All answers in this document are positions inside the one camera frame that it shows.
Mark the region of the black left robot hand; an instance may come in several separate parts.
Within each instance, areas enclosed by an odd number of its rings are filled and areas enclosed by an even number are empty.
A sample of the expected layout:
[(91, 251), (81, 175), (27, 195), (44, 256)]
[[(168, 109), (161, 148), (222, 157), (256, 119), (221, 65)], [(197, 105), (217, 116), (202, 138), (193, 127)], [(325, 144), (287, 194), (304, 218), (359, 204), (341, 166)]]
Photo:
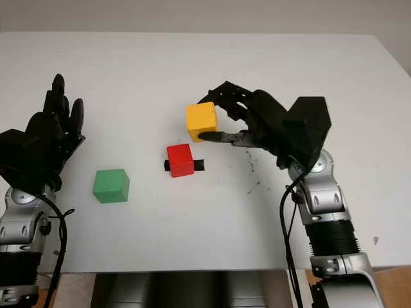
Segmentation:
[(46, 93), (43, 110), (33, 115), (26, 127), (26, 132), (39, 137), (44, 143), (41, 177), (52, 191), (61, 189), (60, 173), (85, 140), (83, 121), (83, 99), (76, 99), (70, 106), (65, 96), (64, 77), (56, 74), (51, 89)]

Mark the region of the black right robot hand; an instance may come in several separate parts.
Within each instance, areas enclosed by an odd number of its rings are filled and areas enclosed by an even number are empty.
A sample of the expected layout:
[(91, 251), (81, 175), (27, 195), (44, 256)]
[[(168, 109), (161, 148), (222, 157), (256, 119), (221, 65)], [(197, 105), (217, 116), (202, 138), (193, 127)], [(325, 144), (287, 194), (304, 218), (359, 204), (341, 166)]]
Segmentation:
[(277, 157), (276, 165), (283, 170), (290, 166), (281, 121), (286, 109), (263, 90), (250, 91), (225, 81), (209, 90), (197, 104), (212, 102), (226, 111), (233, 121), (242, 120), (247, 129), (238, 133), (203, 132), (202, 141), (228, 143), (235, 147), (261, 148)]

